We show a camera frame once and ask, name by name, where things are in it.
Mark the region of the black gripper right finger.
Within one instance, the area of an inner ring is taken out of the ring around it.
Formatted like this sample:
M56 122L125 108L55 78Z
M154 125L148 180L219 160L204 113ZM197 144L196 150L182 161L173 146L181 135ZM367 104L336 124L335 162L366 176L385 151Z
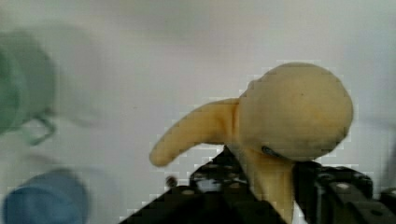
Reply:
M308 224L396 224L395 189L374 197L374 183L344 166L298 162L292 170L295 200Z

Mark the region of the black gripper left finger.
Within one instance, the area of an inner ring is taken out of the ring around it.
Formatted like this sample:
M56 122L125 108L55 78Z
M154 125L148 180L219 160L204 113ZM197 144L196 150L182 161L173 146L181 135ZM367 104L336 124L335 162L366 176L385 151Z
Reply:
M225 147L190 175L120 224L286 224L257 200L236 157Z

